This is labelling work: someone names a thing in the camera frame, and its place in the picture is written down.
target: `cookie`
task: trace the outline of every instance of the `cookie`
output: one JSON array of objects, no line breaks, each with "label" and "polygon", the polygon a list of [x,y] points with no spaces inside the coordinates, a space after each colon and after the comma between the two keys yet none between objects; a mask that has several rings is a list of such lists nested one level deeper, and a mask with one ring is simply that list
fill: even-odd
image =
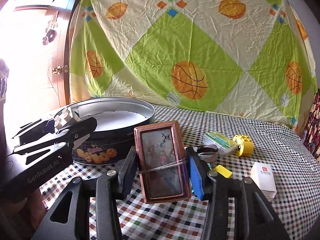
[{"label": "cookie", "polygon": [[84,151],[81,149],[76,149],[76,153],[80,158],[84,158]]},{"label": "cookie", "polygon": [[117,155],[117,150],[116,149],[113,149],[113,148],[110,148],[107,150],[107,154],[110,158],[113,158],[113,157],[116,157]]},{"label": "cookie", "polygon": [[102,159],[97,154],[92,154],[91,158],[95,163],[101,163],[102,162]]},{"label": "cookie", "polygon": [[86,162],[92,162],[92,155],[89,152],[84,153],[84,159]]},{"label": "cookie", "polygon": [[99,157],[103,162],[110,160],[110,157],[107,153],[100,153]]}]

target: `small white cardboard box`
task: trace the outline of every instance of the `small white cardboard box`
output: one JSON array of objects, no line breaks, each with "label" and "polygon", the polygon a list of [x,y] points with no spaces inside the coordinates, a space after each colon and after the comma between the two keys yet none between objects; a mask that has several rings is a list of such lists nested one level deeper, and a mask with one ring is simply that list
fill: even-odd
[{"label": "small white cardboard box", "polygon": [[267,200],[271,201],[277,193],[271,166],[264,163],[254,163],[250,175]]}]

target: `rectangular framed box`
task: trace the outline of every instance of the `rectangular framed box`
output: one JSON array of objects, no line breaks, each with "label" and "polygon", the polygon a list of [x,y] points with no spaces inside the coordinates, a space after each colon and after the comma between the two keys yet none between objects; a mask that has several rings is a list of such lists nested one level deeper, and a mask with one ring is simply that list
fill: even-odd
[{"label": "rectangular framed box", "polygon": [[144,202],[189,199],[191,190],[179,123],[170,121],[139,126],[134,129],[134,138]]}]

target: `door knob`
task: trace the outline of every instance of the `door knob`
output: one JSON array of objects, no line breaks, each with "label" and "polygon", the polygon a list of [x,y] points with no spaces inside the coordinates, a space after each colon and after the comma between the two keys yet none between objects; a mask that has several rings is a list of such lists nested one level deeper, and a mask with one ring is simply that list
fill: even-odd
[{"label": "door knob", "polygon": [[60,75],[62,73],[62,67],[61,66],[57,66],[57,67],[54,67],[52,69],[52,75]]}]

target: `rubber band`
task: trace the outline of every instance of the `rubber band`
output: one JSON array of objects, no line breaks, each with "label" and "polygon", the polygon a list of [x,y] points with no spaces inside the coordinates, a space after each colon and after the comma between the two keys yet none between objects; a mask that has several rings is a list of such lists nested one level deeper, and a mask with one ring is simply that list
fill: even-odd
[{"label": "rubber band", "polygon": [[169,164],[166,164],[166,165],[163,165],[163,166],[160,166],[160,167],[157,167],[157,168],[153,168],[153,169],[150,169],[150,170],[139,171],[139,173],[143,174],[143,173],[148,173],[148,172],[152,172],[152,171],[158,171],[158,170],[171,168],[171,167],[178,166],[178,165],[181,165],[181,164],[185,163],[185,160],[186,159],[182,159],[182,160],[178,160],[178,161],[176,161],[174,163],[169,163]]}]

